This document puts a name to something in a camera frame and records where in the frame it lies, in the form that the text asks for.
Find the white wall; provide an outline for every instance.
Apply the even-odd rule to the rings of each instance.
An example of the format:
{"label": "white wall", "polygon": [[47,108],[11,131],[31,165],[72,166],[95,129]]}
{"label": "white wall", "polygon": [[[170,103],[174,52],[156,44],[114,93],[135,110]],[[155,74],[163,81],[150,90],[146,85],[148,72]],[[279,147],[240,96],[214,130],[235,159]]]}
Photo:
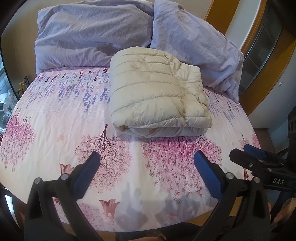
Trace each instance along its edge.
{"label": "white wall", "polygon": [[233,19],[225,34],[241,49],[257,16],[261,0],[240,0]]}
{"label": "white wall", "polygon": [[[37,38],[37,12],[48,6],[77,2],[78,0],[28,0],[14,15],[1,36],[2,55],[8,76],[15,87],[28,76],[32,81],[35,73],[34,43]],[[204,18],[211,0],[175,0],[190,13]]]}
{"label": "white wall", "polygon": [[296,50],[277,84],[248,117],[253,127],[269,128],[271,139],[277,147],[287,142],[285,121],[295,105]]}

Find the bed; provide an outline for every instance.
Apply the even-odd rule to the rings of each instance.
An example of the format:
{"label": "bed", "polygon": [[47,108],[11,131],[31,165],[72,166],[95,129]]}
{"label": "bed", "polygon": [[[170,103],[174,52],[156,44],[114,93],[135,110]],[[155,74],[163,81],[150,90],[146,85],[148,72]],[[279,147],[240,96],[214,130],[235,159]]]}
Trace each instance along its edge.
{"label": "bed", "polygon": [[[237,178],[249,171],[229,152],[260,147],[239,103],[204,88],[213,126],[199,137],[137,138],[110,125],[109,68],[59,68],[40,73],[17,103],[0,146],[0,181],[27,201],[33,180],[71,173],[92,151],[101,167],[79,207],[96,230],[139,231],[176,224],[214,208],[217,201],[193,165],[202,150]],[[54,203],[67,223],[58,199]]]}

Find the silver bolt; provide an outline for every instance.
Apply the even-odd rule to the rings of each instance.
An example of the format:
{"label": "silver bolt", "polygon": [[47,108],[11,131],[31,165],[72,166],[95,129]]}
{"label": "silver bolt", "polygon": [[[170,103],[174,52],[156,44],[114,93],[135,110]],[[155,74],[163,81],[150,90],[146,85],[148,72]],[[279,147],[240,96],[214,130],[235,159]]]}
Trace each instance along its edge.
{"label": "silver bolt", "polygon": [[40,178],[40,177],[38,177],[38,178],[36,178],[36,179],[34,180],[34,183],[36,183],[36,184],[38,184],[39,182],[41,182],[41,178]]}
{"label": "silver bolt", "polygon": [[228,172],[228,173],[226,173],[226,177],[228,179],[233,179],[234,178],[234,175],[231,172]]}
{"label": "silver bolt", "polygon": [[67,180],[69,178],[69,174],[68,173],[64,173],[61,175],[61,179],[62,180]]}
{"label": "silver bolt", "polygon": [[254,177],[254,181],[255,181],[256,183],[259,183],[259,182],[260,182],[260,178],[259,178],[259,177]]}

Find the cream quilted blanket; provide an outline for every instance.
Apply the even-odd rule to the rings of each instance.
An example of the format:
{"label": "cream quilted blanket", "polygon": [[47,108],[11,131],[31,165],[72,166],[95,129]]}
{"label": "cream quilted blanket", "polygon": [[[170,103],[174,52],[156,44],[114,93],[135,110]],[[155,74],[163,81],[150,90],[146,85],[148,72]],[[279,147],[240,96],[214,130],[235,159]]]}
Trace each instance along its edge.
{"label": "cream quilted blanket", "polygon": [[199,136],[212,126],[200,69],[164,51],[132,47],[110,63],[113,126],[137,137]]}

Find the pillow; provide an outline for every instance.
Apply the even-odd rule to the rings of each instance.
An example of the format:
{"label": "pillow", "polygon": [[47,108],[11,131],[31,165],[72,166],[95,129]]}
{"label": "pillow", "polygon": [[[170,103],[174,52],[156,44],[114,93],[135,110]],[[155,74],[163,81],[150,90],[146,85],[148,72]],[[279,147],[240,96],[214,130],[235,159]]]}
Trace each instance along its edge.
{"label": "pillow", "polygon": [[200,68],[202,83],[238,101],[244,55],[206,21],[169,0],[155,0],[150,48]]}
{"label": "pillow", "polygon": [[63,4],[40,10],[37,22],[37,74],[64,66],[109,66],[116,52],[149,46],[153,3],[98,0]]}

